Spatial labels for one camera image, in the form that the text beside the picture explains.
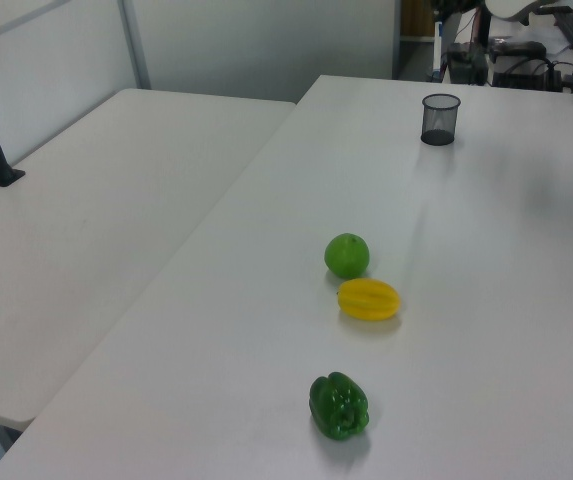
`green fruit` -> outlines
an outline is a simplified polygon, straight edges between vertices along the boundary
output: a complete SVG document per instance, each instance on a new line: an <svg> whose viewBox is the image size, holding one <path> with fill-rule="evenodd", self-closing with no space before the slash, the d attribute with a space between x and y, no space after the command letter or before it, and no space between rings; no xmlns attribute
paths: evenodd
<svg viewBox="0 0 573 480"><path fill-rule="evenodd" d="M352 233L333 238L324 252L328 269L340 278L357 278L366 271L370 253L366 242Z"/></svg>

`white tabletop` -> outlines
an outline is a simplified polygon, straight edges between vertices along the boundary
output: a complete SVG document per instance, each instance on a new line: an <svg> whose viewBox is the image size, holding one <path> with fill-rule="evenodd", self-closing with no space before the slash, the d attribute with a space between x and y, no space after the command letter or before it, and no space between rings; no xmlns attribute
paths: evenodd
<svg viewBox="0 0 573 480"><path fill-rule="evenodd" d="M339 312L346 231L396 319ZM344 443L308 407L331 371L370 401ZM573 479L572 97L320 78L0 462L53 478Z"/></svg>
<svg viewBox="0 0 573 480"><path fill-rule="evenodd" d="M294 105L123 91L0 189L0 423L23 429Z"/></svg>

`yellow fruit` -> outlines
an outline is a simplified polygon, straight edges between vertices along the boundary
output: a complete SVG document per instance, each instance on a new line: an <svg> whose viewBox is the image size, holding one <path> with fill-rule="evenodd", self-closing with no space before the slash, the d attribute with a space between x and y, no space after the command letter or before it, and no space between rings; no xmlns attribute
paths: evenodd
<svg viewBox="0 0 573 480"><path fill-rule="evenodd" d="M369 321L392 317L402 303L393 287L373 278L356 278L342 283L337 301L347 315Z"/></svg>

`cable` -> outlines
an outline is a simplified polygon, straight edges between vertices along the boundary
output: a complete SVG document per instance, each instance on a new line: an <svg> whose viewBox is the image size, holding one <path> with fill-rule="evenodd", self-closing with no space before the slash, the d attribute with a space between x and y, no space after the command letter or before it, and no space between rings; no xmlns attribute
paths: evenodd
<svg viewBox="0 0 573 480"><path fill-rule="evenodd" d="M515 71L515 69L521 67L522 65L524 65L525 63L528 62L532 62L533 60L536 60L534 58L525 58L524 60L522 60L521 62L517 62L515 65L511 66L508 70L506 70L503 74L504 75L510 75L511 73L513 73ZM541 67L542 65L548 65L551 64L551 62L549 60L545 60L543 61L540 65L537 66L537 68Z"/></svg>
<svg viewBox="0 0 573 480"><path fill-rule="evenodd" d="M570 62L558 62L558 61L555 61L555 62L553 62L553 65L570 65L571 67L573 67L573 63L570 63Z"/></svg>
<svg viewBox="0 0 573 480"><path fill-rule="evenodd" d="M542 62L542 63L540 63L539 65L537 65L537 66L535 67L535 70L533 70L533 73L532 73L533 77L534 77L535 74L537 73L537 70L539 70L540 68L542 68L544 65L548 65L548 63Z"/></svg>
<svg viewBox="0 0 573 480"><path fill-rule="evenodd" d="M462 33L464 30L466 30L466 29L468 28L468 25L470 25L470 23L471 23L473 20L475 20L475 17L477 17L477 12L475 12L475 14L474 14L472 17L470 17L470 20L468 21L468 23L467 23L466 25L464 25L464 26L461 28L461 30L455 34L455 40L457 40L457 37L459 36L459 34Z"/></svg>

